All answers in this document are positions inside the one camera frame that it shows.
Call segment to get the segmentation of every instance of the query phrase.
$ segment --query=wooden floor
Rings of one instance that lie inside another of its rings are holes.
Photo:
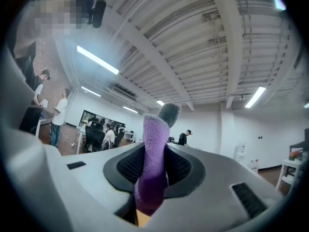
[[[44,125],[40,128],[39,133],[39,139],[44,144],[49,144],[49,129],[50,125]],[[77,150],[77,140],[78,140],[78,130],[69,125],[63,125],[60,129],[60,137],[58,141],[58,150],[61,155],[67,156],[67,155],[75,155]],[[122,140],[120,143],[120,146],[124,146],[130,144],[130,142],[127,142],[126,139]],[[279,175],[280,175],[281,167],[269,169],[269,170],[260,170],[259,175],[261,175],[264,179],[266,179],[268,182],[270,182],[273,186],[276,186]],[[282,184],[280,191],[283,195],[286,195],[289,190],[288,184]],[[137,211],[138,221],[139,221],[139,227],[142,227],[144,224],[148,222],[150,219],[149,216],[141,213],[140,211]]]

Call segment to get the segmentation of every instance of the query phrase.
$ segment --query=black vent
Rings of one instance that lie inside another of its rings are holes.
[[[267,207],[262,201],[252,192],[252,190],[245,183],[240,183],[232,186],[241,204],[247,211],[249,217],[255,218],[264,212]]]
[[[190,162],[167,147],[164,150],[164,165],[170,186],[186,178],[191,171]]]
[[[143,170],[144,154],[145,147],[141,147],[126,158],[120,160],[117,164],[118,172],[130,182],[136,183]]]

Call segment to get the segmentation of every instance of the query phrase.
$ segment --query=ceiling light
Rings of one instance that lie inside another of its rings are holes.
[[[92,53],[81,48],[80,46],[77,46],[77,51],[85,55],[87,58],[90,58],[94,62],[98,63],[99,65],[103,66],[104,68],[108,69],[109,71],[113,72],[114,74],[118,74],[119,70],[117,70],[112,65],[108,64],[107,62],[103,61],[102,59],[98,58],[97,56],[93,55]]]
[[[161,106],[165,104],[163,101],[156,101],[156,103],[160,104]]]
[[[275,0],[275,5],[276,5],[277,9],[279,9],[279,10],[285,10],[286,9],[284,3],[281,0]]]
[[[129,110],[129,111],[131,111],[131,112],[134,112],[134,113],[138,113],[138,112],[136,112],[136,111],[134,111],[133,109],[131,109],[131,108],[128,108],[128,107],[126,107],[126,106],[124,106],[124,109],[127,109],[127,110]]]
[[[93,92],[93,91],[91,91],[91,90],[89,90],[89,89],[87,89],[85,87],[82,87],[82,89],[84,89],[85,91],[88,91],[88,92],[90,92],[90,93],[92,93],[94,95],[97,95],[97,96],[101,97],[99,94],[97,94],[97,93],[95,93],[95,92]]]
[[[252,107],[252,105],[260,98],[260,96],[263,94],[263,92],[266,90],[264,87],[259,87],[256,93],[253,95],[251,100],[246,105],[246,108]]]

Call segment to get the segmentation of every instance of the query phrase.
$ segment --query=white shelf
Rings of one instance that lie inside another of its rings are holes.
[[[293,183],[293,181],[294,181],[294,177],[291,176],[291,175],[283,176],[283,177],[282,177],[282,180],[283,180],[284,182],[286,182],[286,183],[288,183],[288,184],[291,185],[291,184]]]

